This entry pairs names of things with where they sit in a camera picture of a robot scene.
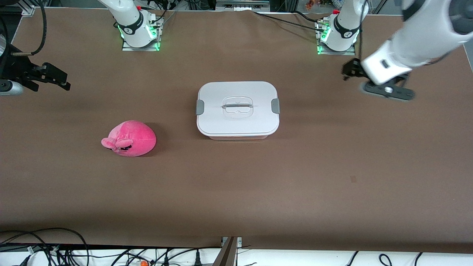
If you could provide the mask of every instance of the plush toy ear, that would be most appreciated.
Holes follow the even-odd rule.
[[[133,144],[133,140],[119,140],[115,143],[115,146],[118,148],[125,148]]]
[[[102,143],[102,146],[104,146],[105,148],[113,149],[115,148],[116,140],[112,138],[104,138],[102,139],[101,143]]]

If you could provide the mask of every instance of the gray latch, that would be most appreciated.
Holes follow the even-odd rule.
[[[280,109],[279,109],[279,99],[278,98],[275,98],[275,99],[271,100],[271,111],[273,113],[279,115]]]
[[[201,115],[204,113],[204,101],[197,100],[197,104],[195,105],[195,114]]]

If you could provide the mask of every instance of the black band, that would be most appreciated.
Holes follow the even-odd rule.
[[[403,20],[406,21],[412,17],[424,4],[425,0],[415,0],[406,10],[403,10]]]
[[[127,34],[127,35],[133,35],[135,34],[135,31],[141,27],[141,25],[143,25],[143,14],[141,12],[138,12],[140,14],[140,17],[138,18],[138,20],[131,24],[131,25],[128,25],[128,26],[124,26],[120,23],[117,22],[118,26],[120,27],[120,29],[122,29],[122,31]]]
[[[359,26],[355,29],[352,29],[352,30],[342,27],[342,25],[340,25],[340,23],[338,23],[338,15],[333,20],[333,26],[335,27],[335,29],[338,32],[340,32],[340,35],[342,36],[343,39],[348,39],[348,38],[352,37],[353,34],[355,34],[359,29]]]

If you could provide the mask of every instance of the container handle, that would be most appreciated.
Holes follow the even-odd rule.
[[[253,105],[252,104],[225,104],[225,105],[222,105],[223,109],[225,109],[227,107],[250,107],[250,108],[252,108]]]

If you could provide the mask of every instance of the plush toy eye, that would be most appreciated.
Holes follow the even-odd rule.
[[[131,148],[131,145],[128,146],[128,147],[125,147],[125,148],[120,148],[120,150],[122,150],[122,151],[127,151],[129,148]]]

